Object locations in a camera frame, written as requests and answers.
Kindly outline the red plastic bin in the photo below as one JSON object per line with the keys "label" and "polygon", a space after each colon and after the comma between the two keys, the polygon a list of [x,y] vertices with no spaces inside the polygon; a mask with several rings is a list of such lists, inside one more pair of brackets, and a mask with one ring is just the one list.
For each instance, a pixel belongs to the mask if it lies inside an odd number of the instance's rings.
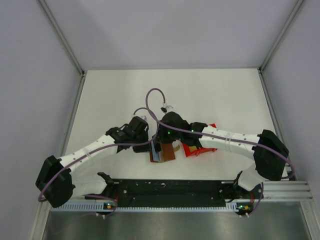
{"label": "red plastic bin", "polygon": [[[194,132],[201,132],[204,127],[207,127],[208,125],[206,123],[200,123],[200,122],[193,122],[191,124],[191,131]],[[197,157],[201,154],[208,153],[208,152],[216,152],[217,148],[203,148],[203,147],[197,147],[197,146],[189,146],[185,143],[182,143],[183,151],[186,158],[189,157]]]}

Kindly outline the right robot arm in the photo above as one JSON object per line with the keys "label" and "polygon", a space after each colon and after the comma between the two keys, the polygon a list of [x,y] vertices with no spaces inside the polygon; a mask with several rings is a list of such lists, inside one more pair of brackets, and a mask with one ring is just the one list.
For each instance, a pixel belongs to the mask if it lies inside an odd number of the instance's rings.
{"label": "right robot arm", "polygon": [[289,151],[270,130],[259,134],[234,133],[202,122],[189,123],[176,112],[168,112],[159,121],[157,138],[161,143],[174,141],[203,149],[224,150],[253,161],[234,180],[233,192],[245,198],[265,181],[281,181]]}

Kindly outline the brown leather card holder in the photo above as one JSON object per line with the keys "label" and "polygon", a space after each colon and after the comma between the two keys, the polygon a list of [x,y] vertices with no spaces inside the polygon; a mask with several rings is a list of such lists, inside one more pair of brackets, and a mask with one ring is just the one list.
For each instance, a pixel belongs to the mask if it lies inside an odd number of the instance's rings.
{"label": "brown leather card holder", "polygon": [[153,151],[149,153],[149,161],[151,163],[165,163],[176,159],[176,152],[180,150],[177,142],[162,144],[157,143],[153,146]]}

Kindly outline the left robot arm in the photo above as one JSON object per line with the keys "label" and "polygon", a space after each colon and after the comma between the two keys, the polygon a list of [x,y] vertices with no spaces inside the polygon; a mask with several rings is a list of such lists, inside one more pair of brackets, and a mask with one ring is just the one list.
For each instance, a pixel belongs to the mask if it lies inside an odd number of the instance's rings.
{"label": "left robot arm", "polygon": [[123,127],[112,127],[87,146],[68,155],[49,156],[43,163],[35,185],[39,189],[39,202],[48,201],[53,208],[64,205],[72,198],[100,195],[109,198],[114,191],[111,178],[97,172],[85,176],[84,172],[96,163],[106,160],[130,147],[148,144],[147,121],[134,116]]}

